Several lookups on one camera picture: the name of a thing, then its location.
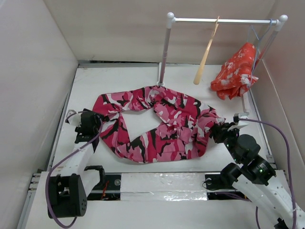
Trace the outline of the pink camouflage trousers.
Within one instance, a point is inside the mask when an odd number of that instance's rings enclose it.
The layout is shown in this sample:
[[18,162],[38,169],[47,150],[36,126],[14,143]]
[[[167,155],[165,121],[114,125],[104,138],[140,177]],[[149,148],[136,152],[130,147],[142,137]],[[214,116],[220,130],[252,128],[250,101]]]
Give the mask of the pink camouflage trousers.
[[[122,114],[146,110],[161,122],[131,140]],[[102,116],[100,137],[108,148],[119,158],[143,164],[203,156],[212,127],[225,121],[204,102],[162,86],[101,94],[93,111]]]

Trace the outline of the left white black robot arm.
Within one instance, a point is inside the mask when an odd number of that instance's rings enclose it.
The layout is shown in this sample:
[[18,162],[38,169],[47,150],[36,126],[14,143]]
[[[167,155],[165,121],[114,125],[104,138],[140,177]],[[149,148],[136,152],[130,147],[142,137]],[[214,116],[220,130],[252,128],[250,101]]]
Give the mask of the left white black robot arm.
[[75,127],[74,148],[62,162],[55,165],[46,181],[48,215],[54,218],[82,217],[87,210],[87,197],[106,185],[103,166],[88,165],[99,144],[102,116],[84,109],[70,110],[66,123]]

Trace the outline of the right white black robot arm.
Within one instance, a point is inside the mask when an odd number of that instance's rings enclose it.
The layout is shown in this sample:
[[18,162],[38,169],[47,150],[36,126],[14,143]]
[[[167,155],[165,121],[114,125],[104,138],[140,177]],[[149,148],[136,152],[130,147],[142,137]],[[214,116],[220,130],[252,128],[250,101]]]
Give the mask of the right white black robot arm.
[[305,212],[287,191],[275,169],[259,155],[260,146],[250,135],[240,135],[239,123],[215,124],[210,137],[223,143],[233,162],[223,168],[216,181],[222,188],[235,188],[261,210],[276,229],[303,229]]

